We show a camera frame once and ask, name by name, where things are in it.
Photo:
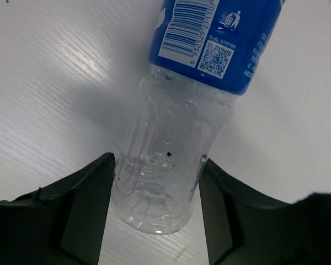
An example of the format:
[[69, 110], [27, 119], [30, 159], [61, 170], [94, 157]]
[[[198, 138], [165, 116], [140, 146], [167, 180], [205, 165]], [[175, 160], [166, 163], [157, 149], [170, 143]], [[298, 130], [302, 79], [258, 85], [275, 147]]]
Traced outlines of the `blue label clear bottle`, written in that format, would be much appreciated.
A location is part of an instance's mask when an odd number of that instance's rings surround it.
[[119, 218], [182, 229], [208, 154], [255, 74], [283, 1], [164, 1], [137, 111], [114, 171]]

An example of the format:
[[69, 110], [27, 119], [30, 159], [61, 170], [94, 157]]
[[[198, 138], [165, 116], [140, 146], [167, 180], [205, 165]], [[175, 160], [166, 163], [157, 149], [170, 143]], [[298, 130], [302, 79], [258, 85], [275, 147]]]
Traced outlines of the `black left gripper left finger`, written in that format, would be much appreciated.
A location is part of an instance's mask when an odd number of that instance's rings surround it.
[[12, 201], [0, 200], [0, 264], [98, 264], [115, 156]]

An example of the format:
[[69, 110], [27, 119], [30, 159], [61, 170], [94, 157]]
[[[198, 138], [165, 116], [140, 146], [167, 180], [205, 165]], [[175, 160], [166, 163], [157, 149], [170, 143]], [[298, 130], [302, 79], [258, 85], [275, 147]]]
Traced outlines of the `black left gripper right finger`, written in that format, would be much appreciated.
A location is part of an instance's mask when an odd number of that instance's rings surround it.
[[210, 264], [331, 264], [331, 193], [282, 202], [212, 160], [199, 190]]

